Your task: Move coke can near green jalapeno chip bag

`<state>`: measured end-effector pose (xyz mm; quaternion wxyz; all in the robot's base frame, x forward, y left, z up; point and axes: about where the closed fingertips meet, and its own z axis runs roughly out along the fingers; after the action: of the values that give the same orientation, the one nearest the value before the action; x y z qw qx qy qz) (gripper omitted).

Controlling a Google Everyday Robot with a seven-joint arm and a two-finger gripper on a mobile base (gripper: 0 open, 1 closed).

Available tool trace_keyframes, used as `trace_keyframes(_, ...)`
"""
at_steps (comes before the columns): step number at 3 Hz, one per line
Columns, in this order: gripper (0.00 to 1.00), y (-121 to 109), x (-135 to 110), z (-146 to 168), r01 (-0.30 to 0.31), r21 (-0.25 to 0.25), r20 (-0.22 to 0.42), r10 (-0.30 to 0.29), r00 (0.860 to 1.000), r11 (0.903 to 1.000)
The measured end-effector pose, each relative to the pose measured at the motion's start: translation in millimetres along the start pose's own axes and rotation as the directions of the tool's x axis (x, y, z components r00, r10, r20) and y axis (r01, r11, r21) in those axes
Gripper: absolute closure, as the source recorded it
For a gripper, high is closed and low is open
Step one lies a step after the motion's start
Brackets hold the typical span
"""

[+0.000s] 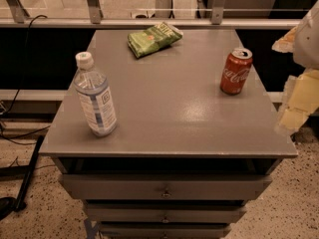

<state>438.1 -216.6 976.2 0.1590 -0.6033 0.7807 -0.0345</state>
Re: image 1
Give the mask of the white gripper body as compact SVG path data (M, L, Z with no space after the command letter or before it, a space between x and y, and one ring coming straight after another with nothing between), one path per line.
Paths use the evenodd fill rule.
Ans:
M319 1L297 26L293 60L304 68L319 69Z

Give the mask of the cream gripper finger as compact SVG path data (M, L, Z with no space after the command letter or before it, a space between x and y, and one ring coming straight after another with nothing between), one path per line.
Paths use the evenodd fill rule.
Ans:
M275 131L291 135L319 109L319 70L306 69L299 77L289 76L284 86Z
M279 53L293 53L297 27L293 27L272 45L272 50Z

